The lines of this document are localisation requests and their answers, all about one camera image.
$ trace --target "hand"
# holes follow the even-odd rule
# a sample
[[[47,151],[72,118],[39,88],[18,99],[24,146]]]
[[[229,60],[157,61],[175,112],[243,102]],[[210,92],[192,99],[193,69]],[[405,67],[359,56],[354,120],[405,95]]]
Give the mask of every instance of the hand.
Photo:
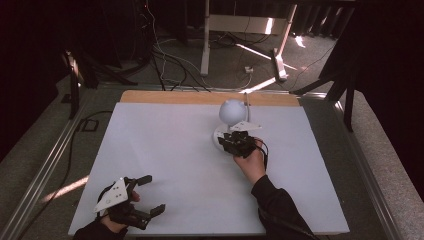
[[[256,140],[256,145],[262,147],[262,142]],[[233,156],[233,159],[253,185],[266,174],[264,156],[259,149],[255,149],[247,158]]]
[[[138,193],[136,193],[135,191],[133,191],[132,194],[131,194],[131,201],[139,202],[140,201],[140,195]],[[107,211],[105,211],[104,217],[102,217],[100,222],[103,225],[105,225],[107,228],[109,228],[110,231],[112,231],[114,233],[119,233],[122,229],[128,227],[128,225],[117,223],[117,222],[110,220],[110,217],[107,214]]]

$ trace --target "white sphere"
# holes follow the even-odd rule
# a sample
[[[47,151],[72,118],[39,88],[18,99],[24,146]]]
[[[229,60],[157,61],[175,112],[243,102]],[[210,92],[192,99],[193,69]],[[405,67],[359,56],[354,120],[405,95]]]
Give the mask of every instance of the white sphere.
[[[244,103],[237,99],[228,99],[219,109],[219,118],[229,126],[246,120],[247,110]]]

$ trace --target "black sweater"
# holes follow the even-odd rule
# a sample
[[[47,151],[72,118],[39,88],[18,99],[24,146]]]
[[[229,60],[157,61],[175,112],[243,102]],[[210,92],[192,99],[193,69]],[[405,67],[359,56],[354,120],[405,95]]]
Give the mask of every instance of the black sweater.
[[[259,205],[259,219],[266,229],[268,239],[317,239],[297,211],[290,195],[284,189],[274,187],[268,176],[259,179],[252,189]],[[74,240],[122,240],[127,233],[113,233],[106,226],[95,220],[79,229]]]

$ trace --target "white table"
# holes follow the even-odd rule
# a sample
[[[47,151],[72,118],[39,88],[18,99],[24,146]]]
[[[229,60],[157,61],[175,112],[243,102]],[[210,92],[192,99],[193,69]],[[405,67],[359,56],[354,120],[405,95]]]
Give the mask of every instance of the white table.
[[[130,236],[260,235],[251,186],[231,156],[212,142],[216,104],[118,103],[69,234],[93,221],[99,193],[120,177],[152,175],[136,187],[148,211],[166,204],[145,231]],[[316,234],[348,232],[345,217],[302,107],[252,106],[251,132],[269,147],[267,173],[293,197]]]

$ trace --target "person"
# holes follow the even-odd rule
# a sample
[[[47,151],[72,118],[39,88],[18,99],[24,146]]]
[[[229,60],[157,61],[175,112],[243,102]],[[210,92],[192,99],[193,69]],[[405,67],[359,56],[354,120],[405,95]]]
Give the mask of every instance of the person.
[[[253,185],[252,195],[258,202],[258,214],[266,230],[267,239],[318,239],[302,218],[289,193],[277,189],[265,171],[263,154],[259,150],[262,141],[256,140],[257,149],[247,158],[233,156],[233,160],[240,167],[249,182]],[[133,201],[140,201],[140,196],[133,192]],[[105,214],[94,220],[86,227],[79,229],[74,240],[122,240],[127,233],[127,227],[110,220]]]

